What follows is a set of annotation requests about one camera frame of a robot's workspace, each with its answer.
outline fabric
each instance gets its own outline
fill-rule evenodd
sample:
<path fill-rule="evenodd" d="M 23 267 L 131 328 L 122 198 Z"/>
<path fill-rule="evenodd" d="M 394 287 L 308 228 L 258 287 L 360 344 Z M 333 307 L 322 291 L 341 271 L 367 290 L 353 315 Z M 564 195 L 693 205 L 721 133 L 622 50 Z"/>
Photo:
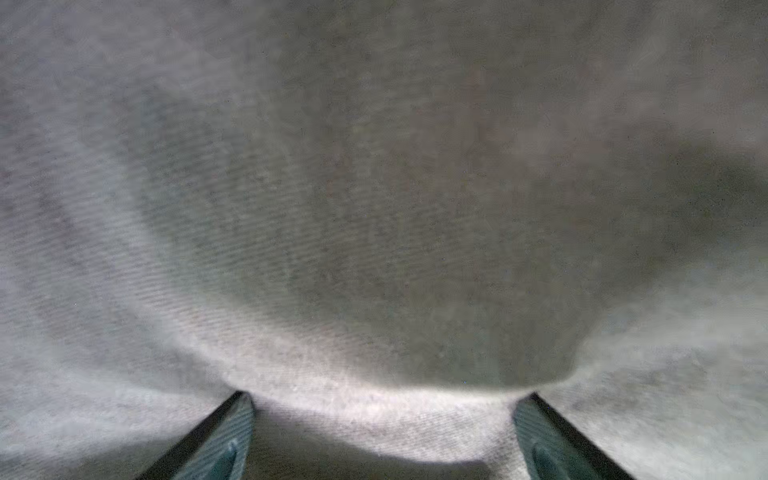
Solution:
<path fill-rule="evenodd" d="M 765 2 L 0 5 L 0 478 L 768 475 Z"/>

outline gray cloth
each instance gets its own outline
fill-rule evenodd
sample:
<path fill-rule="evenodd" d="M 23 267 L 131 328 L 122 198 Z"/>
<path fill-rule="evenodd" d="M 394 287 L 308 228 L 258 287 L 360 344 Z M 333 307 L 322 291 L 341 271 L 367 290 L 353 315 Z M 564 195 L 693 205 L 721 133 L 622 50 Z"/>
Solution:
<path fill-rule="evenodd" d="M 0 478 L 768 475 L 768 5 L 0 6 Z"/>

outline garment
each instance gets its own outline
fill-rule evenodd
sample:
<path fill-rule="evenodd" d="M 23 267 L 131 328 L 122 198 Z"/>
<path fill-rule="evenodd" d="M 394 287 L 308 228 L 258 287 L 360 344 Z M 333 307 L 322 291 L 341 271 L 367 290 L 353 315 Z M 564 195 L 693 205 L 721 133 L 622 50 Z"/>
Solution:
<path fill-rule="evenodd" d="M 0 477 L 768 472 L 765 2 L 0 6 Z"/>

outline textile surface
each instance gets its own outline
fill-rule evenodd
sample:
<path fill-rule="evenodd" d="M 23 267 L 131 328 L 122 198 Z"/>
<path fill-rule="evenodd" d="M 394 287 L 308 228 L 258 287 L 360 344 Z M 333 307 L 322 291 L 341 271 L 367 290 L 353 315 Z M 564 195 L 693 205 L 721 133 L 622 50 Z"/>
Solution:
<path fill-rule="evenodd" d="M 0 3 L 0 477 L 768 475 L 768 5 Z"/>

